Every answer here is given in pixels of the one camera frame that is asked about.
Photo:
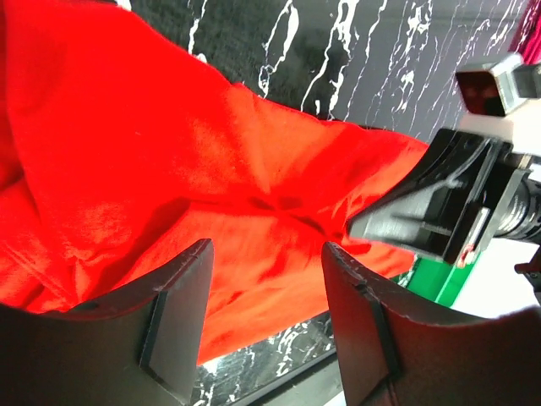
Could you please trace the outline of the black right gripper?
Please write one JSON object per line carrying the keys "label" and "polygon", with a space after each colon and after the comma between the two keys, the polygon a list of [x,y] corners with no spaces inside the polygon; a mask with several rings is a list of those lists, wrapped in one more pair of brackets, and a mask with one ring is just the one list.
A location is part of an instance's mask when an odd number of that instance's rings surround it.
{"label": "black right gripper", "polygon": [[443,128],[422,161],[423,188],[390,190],[348,220],[349,238],[415,247],[450,265],[493,238],[530,242],[531,160],[511,143]]}

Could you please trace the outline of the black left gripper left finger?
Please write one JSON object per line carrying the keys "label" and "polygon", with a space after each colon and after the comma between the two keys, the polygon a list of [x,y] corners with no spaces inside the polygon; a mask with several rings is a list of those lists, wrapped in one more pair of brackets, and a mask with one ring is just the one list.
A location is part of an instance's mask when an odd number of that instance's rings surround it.
{"label": "black left gripper left finger", "polygon": [[185,405],[214,248],[201,239],[154,271],[70,311],[1,309],[4,405]]}

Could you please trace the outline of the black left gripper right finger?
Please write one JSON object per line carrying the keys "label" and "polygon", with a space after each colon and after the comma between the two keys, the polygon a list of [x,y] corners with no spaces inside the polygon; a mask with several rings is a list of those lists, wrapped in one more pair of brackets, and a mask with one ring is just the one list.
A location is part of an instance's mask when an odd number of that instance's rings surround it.
{"label": "black left gripper right finger", "polygon": [[461,313],[333,243],[322,267],[347,404],[539,404],[539,308],[496,319]]}

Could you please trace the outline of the red t shirt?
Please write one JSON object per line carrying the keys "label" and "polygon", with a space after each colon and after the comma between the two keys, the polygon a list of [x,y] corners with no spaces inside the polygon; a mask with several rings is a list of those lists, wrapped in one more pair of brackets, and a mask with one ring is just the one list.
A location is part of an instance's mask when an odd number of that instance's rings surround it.
{"label": "red t shirt", "polygon": [[69,310],[211,239],[199,361],[220,357],[326,310],[325,242],[411,268],[346,223],[425,149],[262,99],[116,5],[4,1],[1,301]]}

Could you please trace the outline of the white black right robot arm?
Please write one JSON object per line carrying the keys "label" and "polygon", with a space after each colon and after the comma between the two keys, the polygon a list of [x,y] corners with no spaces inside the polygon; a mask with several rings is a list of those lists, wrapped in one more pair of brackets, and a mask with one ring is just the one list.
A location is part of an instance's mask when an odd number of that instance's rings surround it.
{"label": "white black right robot arm", "polygon": [[472,264],[493,238],[540,243],[540,183],[511,143],[442,128],[411,172],[347,223],[352,239]]}

